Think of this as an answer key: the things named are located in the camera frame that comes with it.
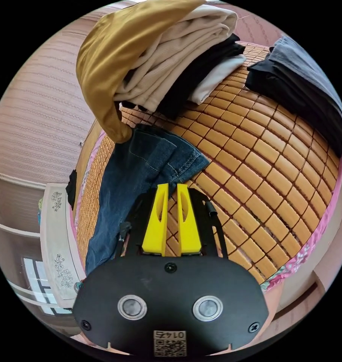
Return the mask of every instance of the printed number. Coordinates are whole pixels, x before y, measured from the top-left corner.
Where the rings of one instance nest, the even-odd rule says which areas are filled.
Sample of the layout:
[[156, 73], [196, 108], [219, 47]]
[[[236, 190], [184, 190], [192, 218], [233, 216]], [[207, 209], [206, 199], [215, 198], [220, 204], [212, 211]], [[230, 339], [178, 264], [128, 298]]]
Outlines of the printed number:
[[154, 338], [159, 339], [184, 339], [184, 332], [155, 331]]

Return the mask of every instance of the white cloth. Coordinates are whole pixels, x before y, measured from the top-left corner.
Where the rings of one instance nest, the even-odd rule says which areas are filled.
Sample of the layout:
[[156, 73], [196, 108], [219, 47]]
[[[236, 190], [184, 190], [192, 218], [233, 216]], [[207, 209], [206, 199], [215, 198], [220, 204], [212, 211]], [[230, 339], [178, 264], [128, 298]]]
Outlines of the white cloth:
[[234, 70], [244, 64], [246, 57], [243, 55], [236, 55], [230, 59], [217, 65], [212, 71], [204, 78], [193, 93], [189, 96], [189, 101], [196, 104], [201, 104], [211, 94], [211, 92]]
[[231, 10], [199, 6], [161, 34], [139, 57], [114, 100], [127, 100], [155, 112], [185, 68], [207, 49], [231, 36], [237, 19]]

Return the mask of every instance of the window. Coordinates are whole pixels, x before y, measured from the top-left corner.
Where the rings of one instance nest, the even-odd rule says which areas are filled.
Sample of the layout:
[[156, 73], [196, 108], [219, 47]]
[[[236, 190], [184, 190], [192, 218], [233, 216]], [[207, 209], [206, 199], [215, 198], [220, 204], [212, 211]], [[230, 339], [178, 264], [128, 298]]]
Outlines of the window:
[[62, 316], [72, 313], [67, 309], [47, 306], [47, 304], [57, 304], [57, 301], [51, 292], [44, 269], [44, 263], [42, 261], [24, 258], [24, 267], [26, 270], [26, 276], [30, 283], [30, 288], [34, 292], [36, 301], [39, 302], [39, 307], [44, 313], [53, 316]]

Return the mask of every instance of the mustard yellow cloth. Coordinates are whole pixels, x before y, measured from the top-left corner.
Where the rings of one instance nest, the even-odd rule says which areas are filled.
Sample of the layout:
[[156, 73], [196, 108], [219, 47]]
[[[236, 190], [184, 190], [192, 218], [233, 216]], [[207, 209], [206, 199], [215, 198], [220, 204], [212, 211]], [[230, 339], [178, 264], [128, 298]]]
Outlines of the mustard yellow cloth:
[[115, 143], [132, 136], [114, 94], [139, 56], [205, 0], [147, 0], [103, 16], [80, 47], [76, 74], [84, 99]]

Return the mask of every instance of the floral decal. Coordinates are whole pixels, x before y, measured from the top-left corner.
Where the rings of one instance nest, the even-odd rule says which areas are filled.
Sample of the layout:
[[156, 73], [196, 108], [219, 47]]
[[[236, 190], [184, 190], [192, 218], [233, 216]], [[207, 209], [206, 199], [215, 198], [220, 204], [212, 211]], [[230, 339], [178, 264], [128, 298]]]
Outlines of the floral decal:
[[62, 193], [61, 192], [54, 192], [52, 195], [51, 195], [51, 201], [54, 203], [53, 205], [53, 209], [54, 211], [58, 211], [60, 209], [60, 206], [61, 206], [61, 196], [62, 196]]
[[55, 270], [58, 274], [58, 278], [61, 279], [61, 286], [65, 288], [72, 288], [74, 284], [74, 278], [72, 277], [70, 270], [65, 269], [63, 264], [64, 260], [65, 259], [60, 254], [57, 255], [56, 259], [54, 260]]

